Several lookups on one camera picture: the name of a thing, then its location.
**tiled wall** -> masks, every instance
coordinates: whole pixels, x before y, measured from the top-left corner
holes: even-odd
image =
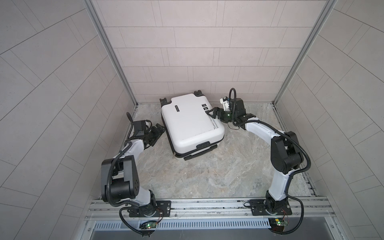
[[[384,1],[339,0],[277,104],[349,239],[384,239]]]
[[[81,0],[2,0],[0,32],[0,239],[69,239],[133,103]]]
[[[93,0],[136,99],[274,100],[325,1]]]

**suitcase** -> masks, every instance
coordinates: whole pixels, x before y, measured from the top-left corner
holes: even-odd
[[[211,110],[206,96],[200,90],[167,99],[160,99],[161,116],[173,154],[189,160],[217,148],[224,138],[224,126],[208,116]]]

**gray stone surface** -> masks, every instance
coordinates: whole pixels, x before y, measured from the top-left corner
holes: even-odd
[[[247,113],[280,129],[272,105],[245,104]],[[160,104],[141,104],[135,120],[161,121]],[[261,138],[243,129],[225,125],[225,136],[217,149],[184,161],[172,154],[164,133],[154,147],[146,149],[136,162],[140,185],[156,198],[264,197],[273,177],[270,147]],[[293,196],[309,196],[301,174],[290,185]]]

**white suitcase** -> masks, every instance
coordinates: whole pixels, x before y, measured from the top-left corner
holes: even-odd
[[[160,99],[160,103],[169,144],[176,157],[189,160],[201,156],[217,148],[223,140],[224,126],[205,113],[212,106],[200,90],[169,102]]]

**black mounting plate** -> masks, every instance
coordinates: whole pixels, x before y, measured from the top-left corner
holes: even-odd
[[[163,210],[163,217],[169,217],[170,216],[170,201],[156,201],[156,205],[158,208],[160,208],[161,210]],[[129,213],[129,217],[147,217],[145,216],[139,209],[136,211],[132,211]],[[151,217],[159,217],[159,211],[157,210],[155,212],[155,214]]]
[[[252,206],[251,207],[252,216],[263,216],[263,215],[274,216],[266,211],[264,199],[251,199],[249,200],[249,203]],[[277,215],[284,215],[283,210],[285,211],[286,215],[292,215],[292,210],[289,205],[283,205],[283,207],[277,209],[277,212],[278,212]]]

